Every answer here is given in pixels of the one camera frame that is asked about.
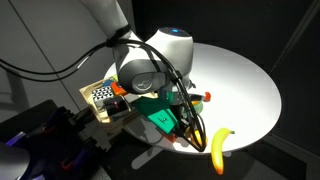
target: red cap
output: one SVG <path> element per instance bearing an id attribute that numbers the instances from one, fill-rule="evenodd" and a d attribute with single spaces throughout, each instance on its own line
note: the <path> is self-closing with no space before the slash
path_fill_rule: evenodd
<path id="1" fill-rule="evenodd" d="M 211 94 L 209 92 L 205 92 L 206 93 L 206 97 L 204 98 L 204 102 L 209 102 L 211 100 Z"/>

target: green object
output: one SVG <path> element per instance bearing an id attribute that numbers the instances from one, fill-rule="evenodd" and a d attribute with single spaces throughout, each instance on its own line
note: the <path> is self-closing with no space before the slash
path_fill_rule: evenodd
<path id="1" fill-rule="evenodd" d="M 159 99 L 141 97 L 131 104 L 168 135 L 178 123 L 169 105 Z"/>
<path id="2" fill-rule="evenodd" d="M 112 76 L 112 78 L 113 78 L 115 81 L 118 81 L 118 75 L 115 74 L 115 75 Z"/>
<path id="3" fill-rule="evenodd" d="M 194 107 L 194 109 L 196 110 L 196 112 L 197 112 L 198 114 L 200 114 L 200 113 L 202 112 L 202 110 L 203 110 L 203 103 L 202 103 L 202 101 L 200 101 L 199 104 L 194 105 L 193 107 Z"/>

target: dark background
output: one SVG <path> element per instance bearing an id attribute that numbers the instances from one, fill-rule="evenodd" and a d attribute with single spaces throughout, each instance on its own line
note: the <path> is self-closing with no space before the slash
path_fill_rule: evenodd
<path id="1" fill-rule="evenodd" d="M 189 32 L 195 42 L 234 51 L 270 73 L 282 98 L 277 136 L 320 155 L 320 15 L 296 44 L 286 45 L 311 0 L 133 0 L 136 33 L 143 40 L 160 27 Z"/>

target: red object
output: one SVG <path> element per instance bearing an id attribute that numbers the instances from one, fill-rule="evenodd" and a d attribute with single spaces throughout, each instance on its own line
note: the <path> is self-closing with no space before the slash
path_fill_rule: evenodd
<path id="1" fill-rule="evenodd" d="M 206 97 L 204 98 L 204 102 L 209 102 L 211 100 L 211 94 L 209 92 L 205 92 L 206 93 Z"/>
<path id="2" fill-rule="evenodd" d="M 161 134 L 162 134 L 163 137 L 167 138 L 172 143 L 176 142 L 176 140 L 178 138 L 175 134 L 167 135 L 164 132 L 161 132 Z"/>
<path id="3" fill-rule="evenodd" d="M 61 162 L 61 168 L 65 171 L 70 171 L 73 166 L 73 161 L 69 161 L 69 159 L 65 159 Z"/>
<path id="4" fill-rule="evenodd" d="M 42 132 L 43 133 L 51 133 L 52 131 L 56 130 L 56 126 L 51 127 L 51 128 L 47 128 L 47 127 L 43 127 L 42 128 Z"/>
<path id="5" fill-rule="evenodd" d="M 117 82 L 112 82 L 110 86 L 116 96 L 128 94 Z"/>

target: gray wall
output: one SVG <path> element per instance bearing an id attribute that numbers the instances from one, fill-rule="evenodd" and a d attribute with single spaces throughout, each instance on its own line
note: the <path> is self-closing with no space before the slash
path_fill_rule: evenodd
<path id="1" fill-rule="evenodd" d="M 131 1 L 119 4 L 134 28 Z M 0 1 L 0 58 L 21 68 L 44 72 L 63 69 L 105 39 L 78 0 Z M 79 89 L 101 80 L 112 63 L 111 49 L 104 48 L 76 74 L 53 83 L 23 80 L 1 69 L 0 122 L 47 99 L 78 112 L 86 107 Z"/>

